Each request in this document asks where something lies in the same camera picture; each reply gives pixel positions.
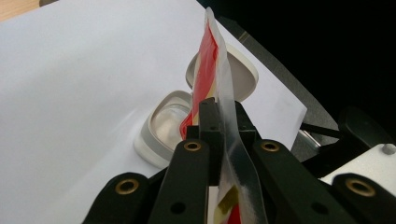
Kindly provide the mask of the white jar with hinged lid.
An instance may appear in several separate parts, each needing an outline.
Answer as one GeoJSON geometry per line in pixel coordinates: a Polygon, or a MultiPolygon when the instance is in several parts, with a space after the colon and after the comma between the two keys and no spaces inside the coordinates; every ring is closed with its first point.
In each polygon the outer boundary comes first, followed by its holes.
{"type": "MultiPolygon", "coordinates": [[[[254,64],[230,44],[227,57],[233,77],[234,99],[242,102],[254,92],[259,73],[254,64]]],[[[136,153],[145,161],[162,169],[168,166],[174,149],[182,140],[179,125],[191,110],[191,94],[172,91],[150,113],[140,134],[134,140],[136,153]]]]}

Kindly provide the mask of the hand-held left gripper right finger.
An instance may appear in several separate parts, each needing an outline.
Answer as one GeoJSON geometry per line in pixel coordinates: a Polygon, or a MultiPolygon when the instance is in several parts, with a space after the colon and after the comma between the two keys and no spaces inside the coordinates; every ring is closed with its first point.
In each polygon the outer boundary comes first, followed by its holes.
{"type": "Polygon", "coordinates": [[[234,102],[234,104],[239,135],[245,147],[252,147],[262,137],[242,104],[239,102],[234,102]]]}

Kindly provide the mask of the red and white plastic bag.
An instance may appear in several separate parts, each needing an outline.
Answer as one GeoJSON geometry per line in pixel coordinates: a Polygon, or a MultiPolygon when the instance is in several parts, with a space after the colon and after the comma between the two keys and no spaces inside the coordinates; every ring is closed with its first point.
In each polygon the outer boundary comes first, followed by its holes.
{"type": "Polygon", "coordinates": [[[268,224],[257,171],[237,125],[233,78],[226,43],[211,8],[205,10],[205,28],[195,57],[191,111],[179,126],[182,137],[189,125],[204,121],[199,104],[212,98],[219,111],[222,153],[217,205],[213,224],[268,224]]]}

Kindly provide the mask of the aluminium floor rail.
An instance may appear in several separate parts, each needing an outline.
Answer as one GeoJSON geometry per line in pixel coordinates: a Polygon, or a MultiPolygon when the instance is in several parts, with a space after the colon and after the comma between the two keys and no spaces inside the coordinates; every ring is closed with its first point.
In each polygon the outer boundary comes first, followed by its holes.
{"type": "Polygon", "coordinates": [[[299,130],[298,136],[313,149],[319,149],[321,147],[321,144],[308,131],[299,130]]]}

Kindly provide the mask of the white paper sheet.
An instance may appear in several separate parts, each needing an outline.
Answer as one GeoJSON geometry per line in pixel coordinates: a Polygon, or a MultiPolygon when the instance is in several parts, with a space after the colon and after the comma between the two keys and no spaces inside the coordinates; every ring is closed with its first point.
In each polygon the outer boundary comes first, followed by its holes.
{"type": "Polygon", "coordinates": [[[81,224],[150,112],[186,90],[196,0],[61,0],[0,22],[0,224],[81,224]]]}

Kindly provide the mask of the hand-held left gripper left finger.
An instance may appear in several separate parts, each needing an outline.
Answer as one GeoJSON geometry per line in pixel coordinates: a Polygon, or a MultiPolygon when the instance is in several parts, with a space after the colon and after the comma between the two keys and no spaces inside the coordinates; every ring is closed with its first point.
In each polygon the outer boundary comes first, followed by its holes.
{"type": "Polygon", "coordinates": [[[203,100],[199,104],[199,122],[187,127],[188,139],[200,139],[209,146],[209,185],[219,184],[222,163],[222,133],[217,103],[214,98],[203,100]]]}

